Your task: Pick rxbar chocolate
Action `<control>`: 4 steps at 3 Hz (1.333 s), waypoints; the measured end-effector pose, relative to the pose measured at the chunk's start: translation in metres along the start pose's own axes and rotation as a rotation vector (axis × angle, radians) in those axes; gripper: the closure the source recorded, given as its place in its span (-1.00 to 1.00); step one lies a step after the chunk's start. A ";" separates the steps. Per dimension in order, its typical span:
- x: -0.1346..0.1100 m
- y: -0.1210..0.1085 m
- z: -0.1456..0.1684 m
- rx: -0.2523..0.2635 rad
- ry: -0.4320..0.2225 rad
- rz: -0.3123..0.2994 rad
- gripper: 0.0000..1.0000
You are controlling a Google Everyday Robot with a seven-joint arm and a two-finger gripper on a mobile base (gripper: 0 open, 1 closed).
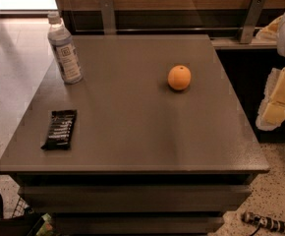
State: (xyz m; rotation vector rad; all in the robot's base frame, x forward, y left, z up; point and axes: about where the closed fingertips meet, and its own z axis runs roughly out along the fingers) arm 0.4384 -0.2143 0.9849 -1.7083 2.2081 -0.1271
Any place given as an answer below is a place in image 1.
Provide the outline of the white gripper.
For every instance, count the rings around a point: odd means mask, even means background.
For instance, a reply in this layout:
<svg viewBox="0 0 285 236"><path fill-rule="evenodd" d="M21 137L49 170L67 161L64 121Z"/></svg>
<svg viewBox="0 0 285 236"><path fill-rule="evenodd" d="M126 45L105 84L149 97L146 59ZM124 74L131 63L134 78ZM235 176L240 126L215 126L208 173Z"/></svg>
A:
<svg viewBox="0 0 285 236"><path fill-rule="evenodd" d="M277 52L285 57L285 12L259 30L258 40L275 41ZM256 118L256 127L263 131L272 131L285 121L285 67L273 68L267 78L264 99L261 101Z"/></svg>

